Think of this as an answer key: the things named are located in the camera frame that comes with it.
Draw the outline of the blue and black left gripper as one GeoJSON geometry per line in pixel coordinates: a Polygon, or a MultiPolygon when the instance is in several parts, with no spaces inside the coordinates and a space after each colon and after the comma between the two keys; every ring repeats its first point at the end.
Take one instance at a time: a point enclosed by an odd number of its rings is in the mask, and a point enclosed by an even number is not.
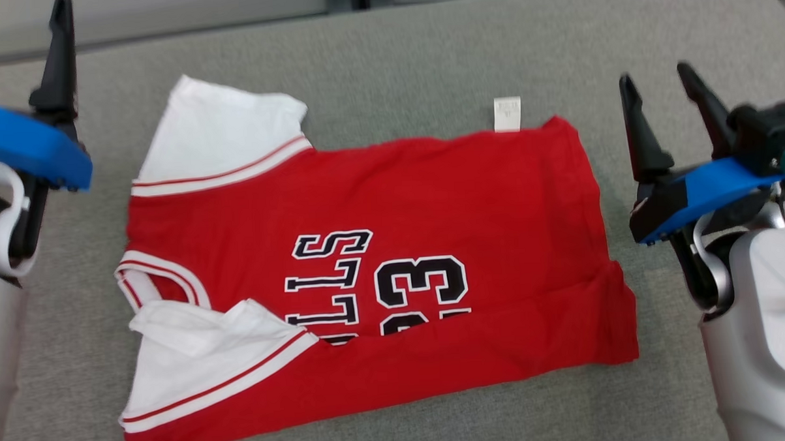
{"type": "MultiPolygon", "coordinates": [[[[34,113],[76,118],[77,68],[74,3],[54,0],[49,18],[50,47],[41,84],[29,96],[34,113]]],[[[64,132],[0,107],[0,162],[81,192],[90,189],[92,160],[64,132]]]]}

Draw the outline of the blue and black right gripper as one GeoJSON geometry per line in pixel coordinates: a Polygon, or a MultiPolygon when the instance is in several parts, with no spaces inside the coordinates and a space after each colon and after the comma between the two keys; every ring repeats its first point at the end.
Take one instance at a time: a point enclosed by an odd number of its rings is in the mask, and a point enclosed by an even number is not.
{"type": "Polygon", "coordinates": [[[732,155],[736,142],[736,133],[727,121],[729,111],[691,64],[680,61],[676,67],[686,96],[696,104],[705,123],[713,147],[711,158],[715,161],[651,183],[668,174],[675,161],[653,134],[632,77],[623,74],[619,78],[632,177],[640,183],[630,213],[630,231],[634,241],[642,245],[668,239],[703,215],[730,205],[760,187],[785,180],[782,172],[761,177],[749,172],[737,159],[725,158],[732,155]]]}

